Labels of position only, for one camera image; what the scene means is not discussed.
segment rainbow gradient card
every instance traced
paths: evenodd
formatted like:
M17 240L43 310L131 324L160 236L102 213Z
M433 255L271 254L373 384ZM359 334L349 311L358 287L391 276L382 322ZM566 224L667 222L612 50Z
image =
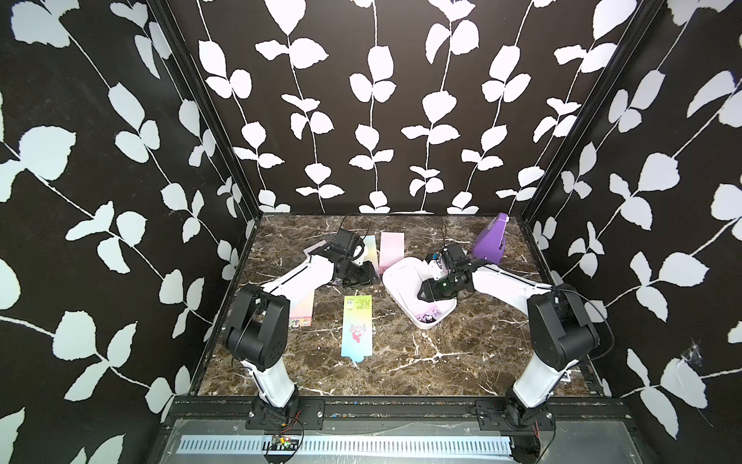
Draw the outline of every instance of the rainbow gradient card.
M373 328L371 326L371 295L346 296L343 305L343 341L340 356L361 362L371 356Z
M365 261L371 261L374 270L378 274L378 252L376 251L376 235L369 235L364 238L365 250L360 258L353 261L357 265L362 265Z

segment ventilation grille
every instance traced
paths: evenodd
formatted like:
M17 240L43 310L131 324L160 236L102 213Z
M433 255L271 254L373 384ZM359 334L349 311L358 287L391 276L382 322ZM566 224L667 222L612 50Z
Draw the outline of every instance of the ventilation grille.
M265 454L271 437L183 435L177 454ZM301 454L375 457L509 457L508 437L304 437ZM291 451L270 451L291 454Z

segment purple sticker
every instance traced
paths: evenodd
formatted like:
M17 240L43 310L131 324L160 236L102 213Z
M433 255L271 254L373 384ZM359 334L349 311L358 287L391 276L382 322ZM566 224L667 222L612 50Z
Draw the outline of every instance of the purple sticker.
M424 313L416 314L415 318L420 322L424 322L425 324L432 324L433 322L437 321L440 316L441 310L439 310L437 306L433 305L427 308Z

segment metal bracket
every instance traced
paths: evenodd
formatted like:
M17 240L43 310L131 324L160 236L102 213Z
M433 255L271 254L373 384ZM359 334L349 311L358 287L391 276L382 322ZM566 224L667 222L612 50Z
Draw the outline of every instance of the metal bracket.
M512 428L505 421L505 398L477 400L474 403L474 409L476 411L477 421L479 422L479 430L498 431L506 437L533 435L534 433L534 429L532 428ZM534 424L540 431L554 431L557 427L554 421L554 415L548 410L548 406L544 407L544 410L536 415Z
M323 399L300 399L297 411L299 422L301 422L304 430L322 430L322 424L324 422ZM281 426L280 423L277 424L276 422L275 413L272 414L272 411L266 408L263 402L254 401L252 403L252 410L248 412L245 429L272 430Z

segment red wire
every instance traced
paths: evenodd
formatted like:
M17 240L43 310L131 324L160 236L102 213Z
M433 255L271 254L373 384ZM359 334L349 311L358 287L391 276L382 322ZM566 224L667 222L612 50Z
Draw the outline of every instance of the red wire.
M299 412L296 413L296 417L294 418L294 423L291 424L291 427L293 427L294 425L296 425L296 422L299 422L299 414L301 414L301 411L299 411ZM282 434L285 434L287 431L291 430L291 427L287 428L284 431L281 431L281 433Z

